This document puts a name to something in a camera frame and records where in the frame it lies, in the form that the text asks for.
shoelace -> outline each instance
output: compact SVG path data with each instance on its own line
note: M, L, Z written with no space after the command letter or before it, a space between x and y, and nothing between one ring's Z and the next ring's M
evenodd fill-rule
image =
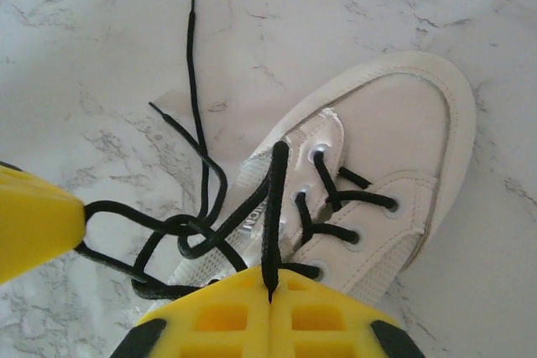
M284 181L287 174L289 157L289 145L283 141L276 142L272 149L272 159L267 174L261 184L253 191L238 208L217 228L212 229L216 223L227 192L227 177L222 168L208 155L205 135L201 123L197 99L196 74L194 70L194 27L196 25L195 0L191 0L189 14L186 59L190 79L190 103L196 125L196 141L189 132L182 127L172 116L161 111L155 104L149 105L177 131L188 144L196 151L202 162L201 170L201 206L197 216L179 214L161 221L141 211L135 210L128 205L111 200L100 200L85 206L86 224L98 212L109 212L122 215L141 226L154 232L144 244L142 250L132 266L125 262L109 257L101 252L92 250L85 242L82 242L75 250L82 256L99 262L107 267L127 274L131 278L134 292L141 298L146 299L177 299L199 289L189 285L168 285L148 275L145 267L154 253L160 241L166 235L177 236L177 246L180 254L186 259L196 259L217 248L231 263L235 270L242 271L248 268L241 256L226 241L226 238L238 228L252 211L266 200L265 221L262 236L261 266L265 286L268 290L268 299L272 300L273 293L278 287L278 270L287 268L298 272L308 278L318 278L321 270L318 267L292 262L282 262L279 251L279 218L284 194ZM371 184L365 178L353 173L349 169L341 167L338 175L351 181L361 190L338 191L336 184L331 178L324 162L324 153L317 151L313 156L313 163L319 173L321 182L326 188L327 204L331 205L334 212L339 211L343 202L358 200L373 205L378 205L388 210L397 209L397 202L387 196L377 195L365 191ZM209 169L219 179L219 188L213 206L209 210ZM295 204L300 214L302 225L301 245L308 242L314 234L335 236L342 241L356 244L360 242L357 232L329 223L314 223L306 204L306 192L300 191L295 196ZM205 239L191 246L188 242L190 236L202 235Z

sneaker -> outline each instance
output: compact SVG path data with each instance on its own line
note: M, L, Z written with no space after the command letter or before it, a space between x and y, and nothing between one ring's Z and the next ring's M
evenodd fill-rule
M208 156L187 60L196 141L156 105L203 160L200 214L162 222L115 202L86 207L125 215L155 230L133 267L81 244L81 254L125 272L143 298L178 298L263 260L375 304L438 230L464 180L475 134L475 103L464 75L426 52L383 55L312 92L261 142L227 191ZM208 169L220 180L208 209ZM268 231L269 227L277 231ZM144 267L166 234L185 259L169 280ZM276 281L267 280L274 288ZM269 297L273 289L269 288Z

tongue label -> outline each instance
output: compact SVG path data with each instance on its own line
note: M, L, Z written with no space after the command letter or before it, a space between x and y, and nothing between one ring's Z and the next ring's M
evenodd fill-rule
M258 223L259 219L263 215L267 207L267 200L263 200L253 211L246 217L241 224L241 231L247 234L251 234L253 228Z

yellow plastic piece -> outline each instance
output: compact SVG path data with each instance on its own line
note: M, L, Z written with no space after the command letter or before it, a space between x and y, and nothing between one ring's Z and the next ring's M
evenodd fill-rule
M385 314L280 270L272 304L259 267L146 314L167 322L149 358L385 358L369 327Z
M81 200L0 166L0 283L73 249L85 230Z

white sneaker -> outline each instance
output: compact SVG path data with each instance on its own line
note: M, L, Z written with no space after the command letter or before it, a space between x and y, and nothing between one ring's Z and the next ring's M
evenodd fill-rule
M244 202L256 192L263 200L273 145L284 141L283 261L318 267L325 285L375 304L453 204L474 134L472 91L451 62L415 51L381 56L325 84L276 125L242 165L214 228L233 212L246 217L227 241L249 267L260 263L266 199ZM169 282L204 286L233 272L212 248L184 260Z

